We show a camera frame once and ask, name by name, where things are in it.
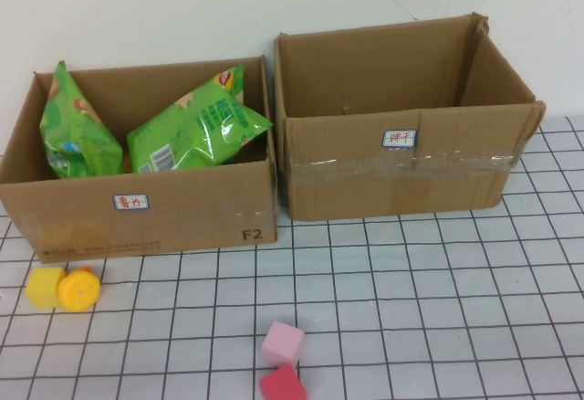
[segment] pink cube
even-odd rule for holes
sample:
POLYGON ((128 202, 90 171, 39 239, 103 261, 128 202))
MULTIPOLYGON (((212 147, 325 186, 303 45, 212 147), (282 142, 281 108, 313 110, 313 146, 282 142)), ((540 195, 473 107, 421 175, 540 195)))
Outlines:
POLYGON ((304 332, 274 321, 262 344, 264 360, 274 366, 296 365, 304 348, 304 332))

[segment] yellow toy block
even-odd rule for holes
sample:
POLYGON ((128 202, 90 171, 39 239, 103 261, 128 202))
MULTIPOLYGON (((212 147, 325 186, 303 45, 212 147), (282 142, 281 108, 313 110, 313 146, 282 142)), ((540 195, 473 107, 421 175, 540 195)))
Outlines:
POLYGON ((63 268, 36 268, 30 274, 25 294, 37 309, 59 307, 58 284, 65 277, 63 268))

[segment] red cube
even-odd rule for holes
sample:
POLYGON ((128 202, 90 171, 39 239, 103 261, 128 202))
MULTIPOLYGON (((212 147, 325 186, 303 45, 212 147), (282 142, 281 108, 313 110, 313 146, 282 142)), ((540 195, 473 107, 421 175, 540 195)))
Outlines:
POLYGON ((307 400, 307 390, 292 365, 283 366, 263 377, 259 386, 265 400, 307 400))

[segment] cardboard box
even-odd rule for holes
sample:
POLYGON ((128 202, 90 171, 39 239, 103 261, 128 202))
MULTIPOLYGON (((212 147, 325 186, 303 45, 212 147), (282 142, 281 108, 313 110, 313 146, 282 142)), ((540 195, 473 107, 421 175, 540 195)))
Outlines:
POLYGON ((494 206, 544 112, 484 16, 276 41, 279 167, 298 220, 494 206))
MULTIPOLYGON (((213 75, 245 64, 245 105, 269 118, 264 58, 71 74, 125 146, 126 135, 213 75)), ((230 165, 56 179, 38 125, 52 74, 36 74, 0 165, 0 200, 45 263, 276 241, 271 132, 230 165), (120 206, 125 196, 131 208, 120 206)))

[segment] snack bag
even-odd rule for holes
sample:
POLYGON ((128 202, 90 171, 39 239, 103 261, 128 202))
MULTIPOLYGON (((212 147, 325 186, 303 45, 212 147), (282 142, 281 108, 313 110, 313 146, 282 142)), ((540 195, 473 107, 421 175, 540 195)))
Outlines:
POLYGON ((128 135, 135 173, 227 163, 272 123, 242 104, 244 67, 228 69, 128 135))
POLYGON ((122 173, 122 149, 81 90, 57 65, 40 122, 48 163, 60 178, 122 173))

